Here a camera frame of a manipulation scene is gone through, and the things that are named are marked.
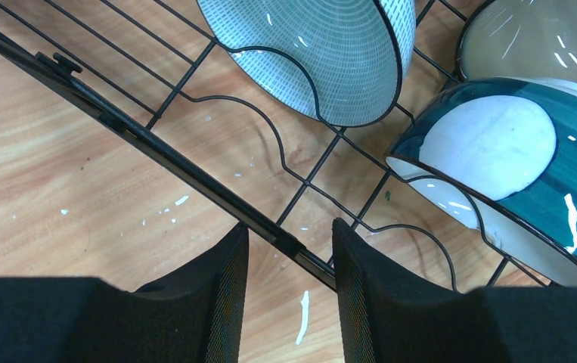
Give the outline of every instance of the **ceramic dishware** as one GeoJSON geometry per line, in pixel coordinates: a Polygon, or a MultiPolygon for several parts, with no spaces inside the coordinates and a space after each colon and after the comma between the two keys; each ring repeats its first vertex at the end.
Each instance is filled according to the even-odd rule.
{"type": "Polygon", "coordinates": [[[463,79],[555,78],[577,82],[577,1],[487,0],[458,43],[463,79]]]}
{"type": "Polygon", "coordinates": [[[234,61],[294,110],[353,127],[395,105],[413,53],[413,0],[197,3],[234,61]]]}
{"type": "Polygon", "coordinates": [[[430,103],[386,161],[403,179],[429,177],[409,185],[466,227],[483,227],[499,249],[577,286],[577,84],[457,85],[430,103]]]}

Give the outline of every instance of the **bowl rim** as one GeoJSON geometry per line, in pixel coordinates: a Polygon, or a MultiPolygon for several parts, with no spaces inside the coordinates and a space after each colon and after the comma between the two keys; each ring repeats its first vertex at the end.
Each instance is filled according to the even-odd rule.
{"type": "Polygon", "coordinates": [[[464,57],[464,40],[466,38],[468,28],[470,27],[471,23],[478,17],[478,15],[494,1],[495,0],[485,0],[482,4],[478,5],[475,11],[473,11],[473,13],[468,17],[466,23],[464,23],[464,26],[462,27],[462,31],[460,32],[458,44],[455,48],[455,73],[458,79],[462,82],[467,81],[467,74],[464,72],[464,67],[462,67],[464,64],[464,62],[462,62],[462,58],[464,57]]]}
{"type": "MultiPolygon", "coordinates": [[[[343,128],[347,128],[347,129],[354,129],[354,128],[358,128],[358,127],[365,127],[365,126],[370,126],[373,125],[375,123],[378,123],[379,121],[381,121],[382,119],[384,119],[386,116],[388,116],[391,111],[397,106],[397,101],[399,99],[400,94],[402,93],[402,86],[404,83],[404,64],[402,63],[402,53],[399,50],[399,42],[395,36],[395,30],[393,29],[393,26],[388,18],[388,16],[386,15],[386,12],[384,11],[383,6],[381,5],[381,1],[380,0],[371,0],[373,2],[373,5],[375,6],[375,8],[377,9],[377,12],[379,13],[380,17],[382,18],[382,21],[384,23],[384,26],[386,27],[386,31],[388,32],[388,35],[390,37],[391,40],[391,45],[393,47],[393,51],[395,52],[395,59],[396,59],[396,68],[397,68],[397,83],[396,83],[396,87],[395,87],[395,94],[393,95],[392,100],[390,101],[390,105],[387,107],[387,109],[384,111],[384,113],[377,117],[375,120],[370,121],[368,123],[362,123],[359,125],[340,125],[340,124],[336,124],[336,123],[332,123],[330,121],[325,120],[322,116],[321,116],[321,111],[320,111],[320,107],[319,107],[319,96],[317,93],[317,88],[315,87],[315,83],[312,80],[312,77],[310,76],[308,70],[306,70],[306,68],[300,63],[298,62],[294,57],[290,56],[287,53],[284,53],[283,51],[274,49],[272,47],[265,47],[265,46],[247,46],[247,47],[242,47],[242,48],[229,48],[228,46],[226,46],[225,44],[223,44],[220,40],[219,40],[219,36],[217,36],[217,34],[215,33],[215,31],[212,29],[212,27],[210,26],[210,22],[208,21],[208,19],[206,18],[206,15],[203,12],[203,9],[201,8],[201,5],[199,4],[201,0],[196,0],[197,3],[197,7],[199,8],[200,12],[201,12],[201,16],[203,17],[203,19],[206,21],[206,24],[208,25],[208,27],[210,28],[212,34],[213,34],[213,38],[212,41],[215,42],[219,47],[225,49],[228,52],[228,56],[230,56],[230,58],[237,64],[237,66],[246,74],[246,76],[248,76],[248,78],[250,78],[253,82],[255,82],[261,89],[263,89],[266,93],[268,93],[269,95],[271,95],[275,100],[277,100],[278,102],[280,102],[281,104],[283,104],[284,106],[290,108],[291,110],[297,112],[300,115],[306,116],[309,119],[313,119],[315,121],[318,121],[320,123],[324,123],[324,124],[328,124],[331,126],[335,126],[335,127],[343,127],[343,128]],[[277,55],[280,55],[286,59],[288,59],[291,63],[295,64],[295,66],[297,66],[299,68],[299,70],[301,70],[301,72],[303,73],[303,75],[306,77],[306,80],[308,81],[311,91],[312,91],[312,95],[314,98],[314,102],[315,102],[315,115],[317,116],[317,118],[311,117],[309,115],[306,115],[304,113],[299,112],[298,110],[295,110],[294,108],[292,108],[291,106],[289,106],[288,104],[286,104],[285,102],[283,102],[282,100],[280,100],[277,96],[273,95],[271,92],[267,91],[264,87],[262,87],[250,74],[248,74],[248,72],[246,72],[246,70],[234,59],[233,54],[235,53],[239,53],[242,51],[269,51],[271,53],[275,53],[277,55]]],[[[405,2],[412,2],[413,3],[413,7],[415,6],[414,0],[392,0],[395,2],[400,2],[400,1],[405,1],[405,2]]]]}
{"type": "MultiPolygon", "coordinates": [[[[449,183],[450,185],[452,185],[453,187],[455,187],[456,189],[458,189],[462,194],[465,195],[469,195],[472,198],[477,199],[479,202],[482,202],[484,204],[486,204],[487,206],[489,206],[490,208],[492,208],[494,211],[502,214],[504,217],[508,218],[509,220],[511,220],[512,222],[516,223],[517,225],[519,225],[520,227],[526,229],[528,232],[530,232],[531,234],[533,234],[534,236],[536,236],[538,239],[542,240],[543,242],[545,242],[547,245],[549,245],[549,247],[555,249],[558,253],[560,253],[561,255],[563,255],[564,257],[566,257],[569,261],[571,261],[573,264],[575,264],[577,266],[577,256],[574,254],[569,253],[568,251],[565,250],[564,247],[562,247],[558,242],[556,242],[553,238],[551,238],[549,235],[545,234],[542,230],[540,230],[539,228],[535,227],[534,225],[532,225],[531,223],[528,223],[527,221],[525,221],[524,219],[520,218],[517,214],[515,214],[514,212],[512,212],[511,210],[505,208],[504,206],[502,206],[499,203],[496,203],[495,201],[491,200],[490,198],[484,196],[483,194],[479,193],[478,191],[475,191],[472,188],[469,188],[468,186],[464,185],[463,183],[459,182],[458,180],[446,175],[445,173],[439,171],[438,169],[433,168],[432,166],[428,166],[425,163],[422,163],[419,160],[416,160],[414,158],[411,157],[407,157],[405,155],[401,155],[401,154],[397,154],[393,151],[393,147],[389,148],[389,151],[387,152],[387,154],[385,155],[385,159],[388,157],[392,157],[395,158],[397,160],[401,160],[404,161],[406,163],[410,163],[413,166],[416,166],[417,168],[422,169],[425,172],[430,173],[431,175],[433,175],[434,177],[438,178],[439,180],[449,183]]],[[[404,179],[403,177],[401,177],[397,172],[395,172],[395,170],[391,169],[389,166],[389,170],[390,172],[393,174],[393,176],[400,182],[403,182],[407,185],[410,186],[410,183],[413,180],[410,179],[404,179]]],[[[417,189],[411,187],[415,192],[417,192],[419,195],[421,195],[423,197],[423,195],[417,191],[417,189]]],[[[469,200],[469,203],[471,203],[471,207],[473,208],[473,211],[479,215],[478,217],[478,224],[479,224],[479,220],[482,219],[481,213],[479,211],[479,208],[475,205],[475,203],[473,203],[469,197],[467,197],[467,200],[469,200]]]]}

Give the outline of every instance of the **light blue bowl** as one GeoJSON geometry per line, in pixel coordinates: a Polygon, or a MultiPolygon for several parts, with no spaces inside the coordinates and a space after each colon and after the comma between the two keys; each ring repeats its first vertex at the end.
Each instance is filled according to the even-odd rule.
{"type": "Polygon", "coordinates": [[[234,61],[294,110],[353,127],[376,122],[395,106],[413,54],[413,0],[197,3],[234,61]],[[283,54],[311,77],[319,110],[304,72],[283,54]]]}
{"type": "Polygon", "coordinates": [[[577,286],[577,84],[483,79],[437,96],[387,162],[469,228],[469,200],[497,247],[551,280],[577,286]]]}

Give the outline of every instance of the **teal bowl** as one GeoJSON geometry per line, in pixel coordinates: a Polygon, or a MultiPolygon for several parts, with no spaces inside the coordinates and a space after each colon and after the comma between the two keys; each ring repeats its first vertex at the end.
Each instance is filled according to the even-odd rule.
{"type": "Polygon", "coordinates": [[[493,78],[450,88],[386,161],[500,250],[577,286],[577,83],[493,78]]]}

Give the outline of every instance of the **metal wire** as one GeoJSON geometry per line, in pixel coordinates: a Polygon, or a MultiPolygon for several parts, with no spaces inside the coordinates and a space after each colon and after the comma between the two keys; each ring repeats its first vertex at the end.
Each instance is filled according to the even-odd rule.
{"type": "MultiPolygon", "coordinates": [[[[364,222],[363,218],[366,216],[368,210],[371,208],[372,204],[374,203],[374,201],[377,199],[377,196],[380,195],[380,192],[382,191],[384,185],[388,182],[390,177],[394,177],[397,178],[400,182],[403,183],[410,183],[413,182],[415,180],[419,180],[420,178],[437,178],[437,177],[432,177],[432,176],[425,176],[425,177],[420,177],[420,178],[413,178],[413,179],[408,179],[408,180],[404,180],[402,178],[399,178],[397,175],[395,175],[387,166],[385,166],[383,163],[381,163],[379,160],[375,159],[373,156],[371,156],[368,152],[366,152],[365,150],[363,150],[361,147],[359,147],[353,140],[351,140],[348,136],[345,135],[345,132],[347,130],[346,127],[335,127],[332,126],[330,123],[326,122],[326,120],[321,116],[320,112],[319,112],[319,100],[318,100],[318,93],[315,87],[314,82],[312,81],[311,76],[308,74],[307,70],[298,62],[296,61],[294,58],[292,58],[290,55],[285,54],[284,52],[275,50],[273,48],[268,48],[268,47],[245,47],[245,48],[239,48],[239,49],[233,49],[233,48],[229,48],[225,45],[223,45],[216,37],[210,35],[209,33],[207,33],[206,31],[204,31],[203,29],[201,29],[197,24],[192,23],[188,18],[186,18],[183,14],[178,13],[176,10],[174,10],[173,8],[171,8],[169,5],[167,5],[165,2],[163,2],[162,0],[153,0],[154,3],[158,4],[161,8],[163,8],[164,10],[168,11],[170,14],[172,14],[173,16],[177,17],[180,21],[186,23],[187,25],[189,25],[191,28],[193,28],[194,30],[196,30],[201,36],[205,37],[206,39],[209,40],[209,44],[204,48],[204,50],[201,52],[201,54],[197,57],[196,60],[192,60],[190,57],[188,57],[187,55],[183,54],[181,51],[179,51],[177,48],[173,47],[172,45],[170,45],[168,42],[166,42],[164,39],[160,38],[159,36],[157,36],[156,34],[154,34],[152,31],[150,31],[146,26],[140,24],[137,20],[135,20],[134,18],[130,17],[127,13],[125,13],[124,11],[122,11],[120,8],[118,8],[117,6],[115,6],[114,4],[112,4],[111,2],[109,2],[108,0],[101,0],[101,2],[103,4],[105,4],[110,10],[116,12],[118,15],[120,15],[121,17],[123,17],[124,19],[126,19],[126,21],[132,23],[133,25],[135,25],[140,31],[144,32],[145,34],[147,34],[148,36],[150,36],[154,41],[160,43],[161,45],[163,45],[164,47],[168,48],[170,51],[172,51],[175,55],[177,55],[179,58],[181,58],[183,61],[187,62],[188,64],[190,64],[190,68],[186,71],[186,73],[183,75],[183,77],[176,83],[176,85],[173,85],[172,83],[170,83],[169,81],[165,80],[161,75],[159,75],[157,72],[153,71],[151,68],[149,68],[148,66],[146,66],[145,64],[143,64],[142,62],[140,62],[139,60],[137,60],[136,58],[134,58],[133,56],[131,56],[130,54],[128,54],[126,51],[122,50],[121,47],[119,47],[118,45],[115,45],[112,41],[110,41],[109,39],[103,37],[99,32],[95,31],[94,29],[92,29],[89,25],[85,24],[83,21],[81,21],[80,19],[78,19],[77,17],[75,17],[73,14],[71,14],[70,12],[68,12],[66,9],[62,8],[60,5],[56,4],[55,2],[53,2],[52,0],[44,0],[45,3],[47,3],[49,6],[53,7],[55,10],[59,11],[62,15],[64,15],[65,17],[67,17],[68,19],[70,19],[71,21],[73,21],[74,23],[76,23],[77,25],[79,25],[80,27],[82,27],[83,29],[85,29],[88,33],[90,33],[91,35],[93,35],[95,38],[101,40],[103,43],[105,43],[107,46],[111,47],[113,50],[117,51],[119,54],[121,54],[123,57],[125,57],[126,59],[128,59],[129,61],[131,61],[133,64],[135,64],[136,66],[138,66],[139,68],[141,68],[144,72],[150,74],[153,78],[155,78],[157,81],[161,82],[162,84],[164,84],[165,86],[167,86],[168,88],[170,88],[170,93],[169,95],[166,97],[166,99],[162,102],[162,104],[157,108],[157,110],[152,109],[151,107],[147,106],[143,101],[137,99],[134,95],[131,95],[129,92],[127,92],[125,89],[121,88],[119,85],[117,85],[115,82],[112,82],[110,79],[108,79],[106,76],[104,76],[101,72],[97,71],[96,69],[94,69],[90,64],[87,64],[85,61],[83,61],[80,57],[77,57],[75,54],[73,54],[72,52],[68,51],[64,46],[60,45],[58,42],[56,42],[55,40],[53,40],[52,38],[50,38],[48,35],[46,35],[44,32],[42,32],[40,29],[36,28],[35,26],[33,26],[30,22],[26,21],[25,19],[23,19],[19,14],[14,13],[12,10],[10,10],[9,8],[7,8],[5,5],[3,5],[0,2],[0,8],[7,14],[11,15],[15,20],[21,22],[24,26],[27,26],[29,29],[31,29],[34,33],[36,33],[38,36],[40,36],[41,38],[43,38],[44,40],[48,41],[49,43],[51,43],[53,46],[55,46],[56,48],[58,48],[60,51],[62,51],[64,54],[66,54],[68,57],[72,58],[76,63],[80,64],[83,68],[85,68],[86,70],[88,70],[89,72],[91,72],[92,74],[96,75],[99,79],[102,79],[103,81],[105,81],[108,85],[110,85],[112,88],[116,89],[118,92],[120,92],[122,95],[126,96],[129,100],[135,102],[138,106],[140,106],[141,108],[143,108],[144,110],[146,110],[148,113],[150,113],[152,115],[152,117],[150,118],[150,121],[147,123],[146,125],[146,129],[152,129],[157,121],[159,119],[161,119],[162,115],[164,114],[164,112],[166,111],[166,109],[168,108],[168,106],[172,103],[172,101],[175,99],[175,97],[177,95],[185,98],[186,100],[190,101],[190,102],[194,102],[194,103],[203,103],[203,102],[210,102],[210,101],[214,101],[214,100],[223,100],[223,101],[230,101],[230,102],[236,102],[238,104],[242,104],[248,108],[250,108],[251,110],[255,111],[258,115],[260,115],[264,121],[268,124],[268,127],[272,130],[273,135],[275,136],[276,142],[278,144],[278,149],[279,149],[279,158],[280,158],[280,163],[281,163],[281,168],[287,172],[289,175],[293,176],[294,178],[296,178],[297,180],[299,180],[301,182],[301,185],[298,189],[298,191],[293,195],[292,199],[290,200],[290,202],[288,203],[288,205],[286,206],[286,208],[284,209],[284,211],[281,213],[280,217],[277,219],[276,224],[277,226],[281,226],[286,218],[289,216],[289,214],[292,212],[293,208],[295,207],[296,203],[299,201],[299,199],[302,197],[302,195],[304,195],[304,193],[306,192],[306,190],[308,188],[311,188],[313,191],[319,193],[321,196],[325,197],[326,199],[328,199],[331,203],[333,203],[335,206],[337,206],[338,208],[340,208],[345,214],[347,214],[348,216],[350,216],[353,219],[352,222],[352,228],[356,229],[359,225],[361,225],[362,227],[366,228],[369,232],[371,233],[380,233],[382,231],[388,231],[390,229],[394,229],[394,228],[405,228],[405,229],[410,229],[413,231],[418,231],[424,235],[426,235],[430,240],[432,240],[437,247],[442,251],[442,254],[444,255],[444,257],[446,258],[446,261],[448,263],[448,268],[450,271],[450,275],[451,275],[451,288],[455,291],[458,291],[458,283],[457,283],[457,276],[455,273],[455,268],[454,268],[454,264],[451,260],[450,254],[448,253],[447,249],[444,247],[444,245],[435,237],[433,236],[430,232],[424,230],[423,228],[419,228],[415,225],[408,225],[408,224],[394,224],[394,225],[387,225],[387,226],[383,226],[380,228],[373,228],[370,225],[368,225],[366,222],[364,222]],[[191,79],[191,77],[194,75],[194,72],[197,70],[197,68],[204,62],[204,60],[206,59],[206,57],[208,56],[208,54],[210,54],[210,52],[214,49],[214,47],[219,46],[220,48],[225,49],[226,51],[228,51],[229,53],[238,53],[240,51],[248,51],[248,50],[260,50],[260,51],[270,51],[273,52],[275,54],[279,54],[283,57],[285,57],[286,59],[288,59],[289,61],[291,61],[293,64],[296,65],[296,67],[300,68],[301,71],[303,72],[304,76],[307,78],[311,88],[312,88],[312,92],[313,92],[313,97],[315,99],[315,112],[317,117],[319,118],[319,120],[326,125],[326,127],[329,128],[329,130],[331,130],[332,132],[334,132],[335,136],[333,138],[333,140],[329,143],[329,145],[327,146],[326,150],[324,151],[324,153],[321,155],[321,157],[319,158],[319,160],[317,161],[317,163],[315,164],[315,166],[312,168],[312,170],[310,171],[310,173],[303,178],[301,175],[299,175],[297,172],[295,172],[294,170],[292,170],[290,167],[288,167],[287,163],[286,163],[286,157],[285,157],[285,151],[284,151],[284,143],[281,140],[281,135],[279,133],[279,131],[277,130],[276,126],[274,125],[274,123],[270,120],[270,118],[265,115],[257,106],[255,106],[254,104],[251,104],[250,102],[247,102],[245,100],[242,100],[240,98],[236,98],[236,97],[232,97],[232,96],[227,96],[227,95],[209,95],[209,96],[205,96],[205,97],[200,97],[200,98],[193,98],[190,95],[186,94],[185,92],[182,91],[182,89],[184,88],[184,86],[186,85],[186,83],[188,82],[188,80],[191,79]],[[338,200],[336,200],[334,197],[330,196],[327,192],[321,190],[319,187],[317,187],[316,185],[312,184],[312,181],[314,180],[315,176],[318,174],[319,170],[321,169],[321,167],[324,165],[325,161],[327,160],[327,158],[332,154],[333,149],[336,147],[336,145],[339,143],[340,140],[344,140],[348,145],[350,145],[354,150],[358,151],[362,156],[364,156],[366,159],[370,160],[376,167],[382,169],[384,171],[384,174],[381,178],[381,180],[377,183],[375,189],[373,190],[373,192],[371,193],[370,197],[366,200],[365,204],[362,206],[360,212],[356,215],[354,213],[352,213],[348,208],[346,208],[344,205],[342,205],[338,200]]],[[[424,8],[422,9],[422,11],[420,12],[420,14],[417,16],[416,19],[416,26],[419,26],[421,24],[421,22],[423,21],[423,19],[425,18],[425,16],[427,16],[428,12],[430,11],[431,7],[434,6],[435,4],[440,4],[441,6],[446,7],[447,9],[450,10],[451,13],[453,13],[456,17],[460,18],[463,21],[467,20],[467,17],[464,16],[460,11],[458,11],[455,7],[453,7],[452,5],[450,5],[446,0],[429,0],[427,2],[427,4],[424,6],[424,8]]],[[[443,85],[442,89],[445,89],[447,87],[449,87],[450,85],[453,85],[455,83],[458,83],[459,80],[456,78],[455,76],[455,71],[449,71],[445,68],[443,68],[440,64],[438,64],[437,62],[435,62],[432,58],[430,58],[429,56],[427,56],[426,54],[424,54],[422,51],[420,51],[418,48],[414,48],[414,52],[415,54],[417,54],[418,56],[420,56],[422,59],[424,59],[426,62],[428,62],[429,64],[431,64],[433,67],[435,67],[439,72],[441,72],[442,74],[444,74],[448,79],[446,81],[446,83],[443,85]]],[[[403,112],[404,115],[406,115],[407,118],[409,118],[411,125],[414,125],[415,123],[415,118],[414,115],[406,110],[402,105],[400,105],[399,103],[395,103],[394,105],[398,110],[400,110],[401,112],[403,112]]],[[[515,265],[520,271],[524,272],[525,274],[527,274],[529,277],[531,277],[532,279],[534,279],[538,284],[543,285],[544,283],[538,279],[536,276],[534,276],[533,273],[531,273],[530,271],[528,271],[526,268],[524,268],[518,261],[516,261],[512,256],[507,255],[504,251],[499,250],[493,243],[491,243],[488,238],[485,235],[485,230],[484,230],[484,224],[482,223],[482,216],[479,213],[479,210],[477,209],[475,203],[473,202],[473,200],[470,198],[470,196],[468,194],[464,194],[467,199],[471,202],[471,204],[473,205],[473,210],[476,211],[476,215],[479,221],[479,226],[480,226],[480,233],[481,233],[481,237],[482,240],[489,246],[491,247],[493,250],[495,250],[497,253],[499,253],[503,259],[501,260],[500,265],[496,268],[494,274],[491,276],[491,278],[489,279],[489,285],[493,285],[495,284],[495,282],[497,281],[497,279],[500,277],[502,271],[504,270],[504,268],[506,267],[506,265],[511,262],[513,265],[515,265]]],[[[310,256],[309,258],[313,258],[316,260],[316,262],[318,264],[328,264],[329,266],[333,266],[333,260],[332,257],[330,257],[328,259],[327,262],[324,262],[323,260],[320,260],[317,256],[310,256]]]]}

